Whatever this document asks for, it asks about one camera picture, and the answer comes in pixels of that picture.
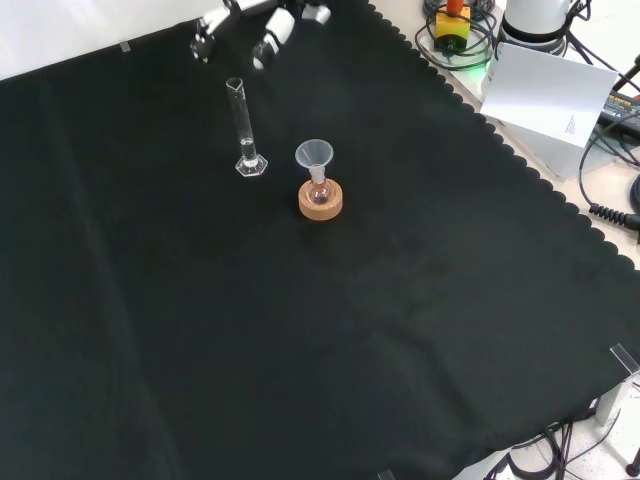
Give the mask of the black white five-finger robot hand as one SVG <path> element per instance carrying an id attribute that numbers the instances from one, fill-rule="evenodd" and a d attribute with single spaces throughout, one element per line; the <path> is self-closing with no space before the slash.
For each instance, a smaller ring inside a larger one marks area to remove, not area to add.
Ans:
<path id="1" fill-rule="evenodd" d="M 243 18 L 270 12 L 262 38 L 251 52 L 254 71 L 264 71 L 291 37 L 296 22 L 314 21 L 325 25 L 331 18 L 331 1 L 223 1 L 196 20 L 190 43 L 192 56 L 201 63 L 213 59 L 216 41 L 221 34 Z"/>

